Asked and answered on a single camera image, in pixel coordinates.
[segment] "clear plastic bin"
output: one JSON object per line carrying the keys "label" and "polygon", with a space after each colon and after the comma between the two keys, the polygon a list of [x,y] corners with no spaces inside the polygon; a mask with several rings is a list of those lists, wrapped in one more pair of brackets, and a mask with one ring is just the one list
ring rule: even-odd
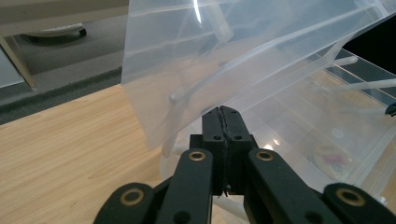
{"label": "clear plastic bin", "polygon": [[[341,54],[354,56],[345,50]],[[323,191],[331,183],[346,182],[380,200],[396,168],[396,147],[392,142],[396,119],[385,116],[388,104],[396,99],[378,89],[339,91],[340,86],[349,84],[346,80],[362,82],[350,72],[361,67],[370,68],[379,77],[396,77],[358,59],[350,65],[317,71],[272,95],[256,85],[225,105],[241,113],[259,147],[279,153],[311,188]],[[198,119],[180,132],[179,150],[188,148],[190,134],[201,131]],[[385,149],[387,158],[373,170]],[[163,160],[164,177],[173,173],[177,158]]]}
{"label": "clear plastic bin", "polygon": [[[390,0],[131,0],[121,83],[148,146],[167,145],[166,157],[182,129],[229,105],[312,188],[359,185],[394,122],[376,114],[385,111],[377,96],[331,91],[345,84],[336,74],[345,69],[324,69],[354,34],[395,10]],[[186,130],[178,146],[200,123]]]}
{"label": "clear plastic bin", "polygon": [[284,89],[328,66],[395,10],[388,0],[131,0],[122,84],[155,148],[258,82]]}

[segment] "wooden surface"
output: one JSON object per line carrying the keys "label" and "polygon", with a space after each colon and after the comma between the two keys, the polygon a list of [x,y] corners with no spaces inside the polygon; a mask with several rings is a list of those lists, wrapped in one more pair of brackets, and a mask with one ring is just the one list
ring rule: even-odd
{"label": "wooden surface", "polygon": [[[2,125],[0,223],[92,223],[116,188],[157,185],[160,156],[120,85]],[[212,220],[238,223],[217,207]]]}

